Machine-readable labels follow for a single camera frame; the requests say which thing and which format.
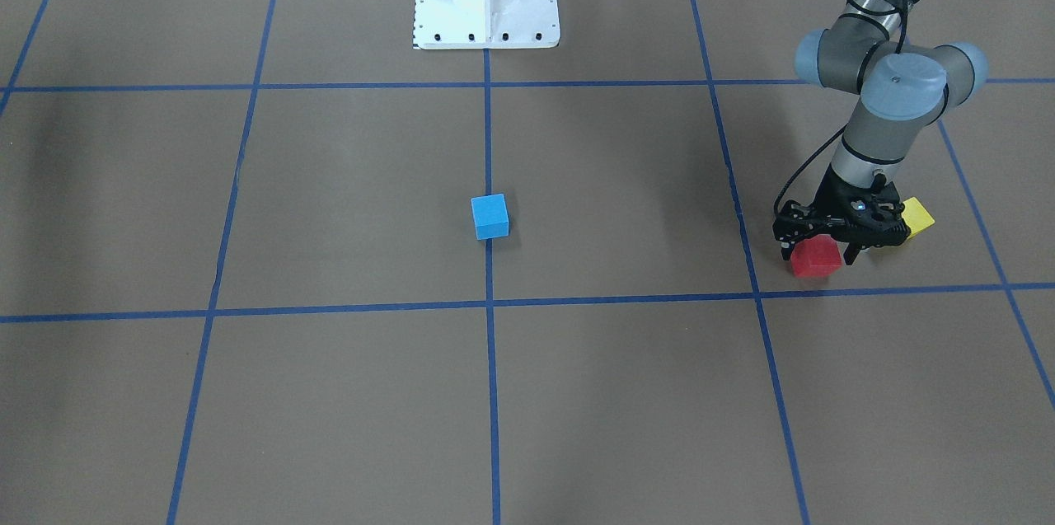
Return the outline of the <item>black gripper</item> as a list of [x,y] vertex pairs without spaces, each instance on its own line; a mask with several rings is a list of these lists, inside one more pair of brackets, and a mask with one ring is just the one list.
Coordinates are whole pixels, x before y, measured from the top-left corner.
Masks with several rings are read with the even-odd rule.
[[773,236],[781,246],[781,259],[790,260],[797,244],[825,233],[846,244],[843,262],[852,266],[860,248],[901,246],[912,236],[904,212],[905,205],[885,173],[875,173],[860,187],[829,168],[813,202],[788,199],[776,207]]

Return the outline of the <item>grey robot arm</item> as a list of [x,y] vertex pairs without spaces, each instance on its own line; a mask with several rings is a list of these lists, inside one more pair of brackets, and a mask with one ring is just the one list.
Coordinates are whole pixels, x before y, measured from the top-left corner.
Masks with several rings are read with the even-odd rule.
[[828,140],[835,148],[813,201],[784,195],[773,203],[781,258],[825,235],[844,244],[842,259],[901,246],[912,236],[907,206],[894,178],[921,130],[986,85],[990,60],[970,43],[919,47],[907,42],[912,11],[921,0],[845,0],[826,30],[799,43],[799,78],[858,97],[849,120]]

